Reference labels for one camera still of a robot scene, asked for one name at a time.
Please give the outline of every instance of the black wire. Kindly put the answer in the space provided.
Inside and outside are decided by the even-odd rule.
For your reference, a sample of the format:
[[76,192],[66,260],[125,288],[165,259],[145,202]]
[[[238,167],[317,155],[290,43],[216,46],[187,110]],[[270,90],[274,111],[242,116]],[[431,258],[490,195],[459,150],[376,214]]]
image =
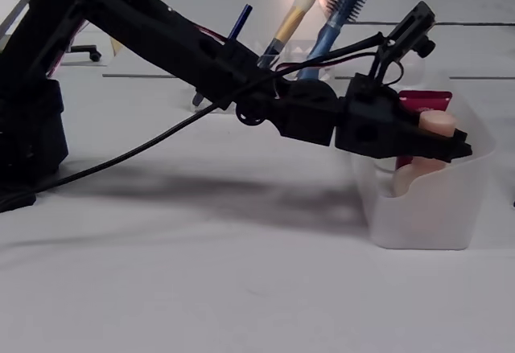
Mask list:
[[[344,58],[340,58],[338,60],[331,60],[331,61],[328,61],[328,62],[323,62],[321,64],[311,65],[311,66],[309,66],[309,68],[329,68],[331,66],[335,66],[335,65],[338,65],[338,64],[343,64],[345,62],[356,60],[358,58],[375,57],[375,56],[377,56],[377,53],[372,53],[372,52],[369,52],[369,53],[358,53],[358,54],[354,54],[354,55],[345,56]],[[283,67],[291,67],[292,65],[297,65],[297,64],[299,64],[299,63],[296,63],[296,62],[284,62],[282,64],[279,64],[277,66],[276,70],[280,70]]]
[[246,92],[253,90],[257,86],[259,86],[267,81],[274,80],[279,77],[287,76],[288,74],[297,72],[304,68],[308,68],[315,64],[321,64],[328,60],[340,58],[343,55],[349,55],[356,51],[362,51],[362,50],[366,50],[366,49],[369,49],[374,46],[379,46],[383,40],[384,40],[384,37],[382,36],[382,34],[378,33],[377,35],[374,35],[373,37],[364,39],[361,42],[354,43],[353,45],[349,45],[347,47],[342,47],[341,49],[331,51],[331,52],[327,53],[326,55],[322,55],[320,57],[314,58],[313,60],[308,60],[301,64],[292,65],[291,67],[281,70],[279,72],[271,72],[268,76],[264,76],[259,80],[255,80],[254,82],[243,86],[242,88],[238,89],[237,91],[224,97],[220,101],[217,101],[217,102],[213,103],[212,105],[208,106],[206,109],[203,109],[202,111],[198,112],[197,114],[187,118],[184,121],[181,121],[179,124],[177,124],[173,128],[160,134],[158,137],[153,138],[152,140],[146,142],[145,144],[139,146],[138,148],[135,148],[121,156],[118,156],[117,158],[114,158],[112,160],[109,160],[108,162],[99,164],[98,166],[94,166],[87,170],[83,170],[81,172],[78,172],[78,173],[68,176],[66,178],[52,181],[49,183],[45,183],[39,187],[34,187],[34,188],[31,188],[24,192],[18,193],[16,195],[12,195],[11,197],[7,197],[3,202],[0,203],[0,211],[7,211],[9,209],[9,207],[13,207],[14,204],[21,199],[27,199],[29,197],[32,197],[34,194],[38,194],[40,192],[45,192],[45,191],[48,191],[48,190],[51,190],[51,189],[54,189],[57,187],[62,187],[65,184],[73,183],[76,180],[86,178],[88,176],[91,176],[92,174],[96,174],[96,173],[106,170],[112,166],[116,166],[126,160],[129,160],[130,158],[133,158],[134,156],[137,156],[138,154],[165,141],[172,135],[178,133],[180,130],[182,130],[182,129],[188,127],[189,125],[193,124],[194,122],[198,121],[200,118],[207,116],[212,111],[220,108],[221,105],[226,105],[227,103],[235,101],[239,96],[245,94]]
[[404,77],[404,74],[405,74],[405,70],[404,70],[404,65],[401,64],[400,62],[395,62],[397,64],[397,66],[401,69],[401,75],[399,76],[399,78],[397,78],[395,81],[393,82],[390,82],[388,84],[385,84],[385,86],[391,86],[391,85],[395,85],[395,84],[398,84],[399,82],[401,82],[402,80],[402,77]]

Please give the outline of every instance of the black robotic arm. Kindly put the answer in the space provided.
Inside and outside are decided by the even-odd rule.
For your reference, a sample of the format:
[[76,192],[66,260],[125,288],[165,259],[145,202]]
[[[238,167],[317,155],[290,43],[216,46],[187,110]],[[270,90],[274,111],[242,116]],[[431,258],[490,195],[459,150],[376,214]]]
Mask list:
[[68,154],[59,84],[48,74],[84,20],[194,85],[217,106],[235,102],[247,125],[271,121],[284,137],[324,146],[336,130],[336,147],[375,158],[417,155],[450,162],[472,154],[459,130],[444,138],[419,129],[418,114],[404,110],[397,93],[381,83],[387,66],[409,50],[431,53],[427,32],[435,16],[423,2],[389,37],[378,34],[306,64],[379,47],[369,75],[356,75],[346,97],[338,97],[324,82],[288,81],[258,68],[251,50],[211,38],[159,0],[35,0],[0,54],[4,191],[37,184]]

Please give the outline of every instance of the translucent plastic bin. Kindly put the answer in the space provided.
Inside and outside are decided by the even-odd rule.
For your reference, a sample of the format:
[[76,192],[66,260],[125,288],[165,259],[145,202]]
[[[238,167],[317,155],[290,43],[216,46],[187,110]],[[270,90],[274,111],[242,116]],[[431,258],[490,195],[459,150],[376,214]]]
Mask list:
[[392,175],[371,158],[352,156],[372,241],[383,248],[463,250],[472,240],[496,143],[466,99],[442,75],[426,81],[427,89],[450,90],[449,112],[469,133],[474,154],[445,170],[425,175],[404,196],[389,192]]

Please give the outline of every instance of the pen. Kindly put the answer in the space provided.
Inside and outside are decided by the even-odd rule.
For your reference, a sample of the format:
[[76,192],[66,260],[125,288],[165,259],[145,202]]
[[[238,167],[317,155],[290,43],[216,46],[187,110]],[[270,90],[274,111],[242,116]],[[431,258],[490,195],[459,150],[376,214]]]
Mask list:
[[[247,19],[249,19],[250,13],[252,12],[252,6],[251,5],[245,5],[243,8],[243,11],[240,14],[240,17],[236,21],[233,29],[231,30],[229,34],[229,39],[236,39],[238,38],[238,35],[241,33],[241,30],[243,29],[243,26],[247,22]],[[193,97],[193,105],[195,107],[199,106],[200,103],[204,100],[204,96],[202,96],[200,93],[197,92],[197,94]]]

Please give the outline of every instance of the white table surface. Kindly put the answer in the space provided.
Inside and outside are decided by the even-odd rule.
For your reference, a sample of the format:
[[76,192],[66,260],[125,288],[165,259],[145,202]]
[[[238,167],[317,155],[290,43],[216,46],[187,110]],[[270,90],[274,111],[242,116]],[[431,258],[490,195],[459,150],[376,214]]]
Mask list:
[[[58,79],[64,174],[190,114],[178,80],[102,79],[99,68],[61,68]],[[212,115],[2,214],[3,349],[509,351],[515,81],[456,84],[501,144],[469,250],[374,246],[345,154]]]

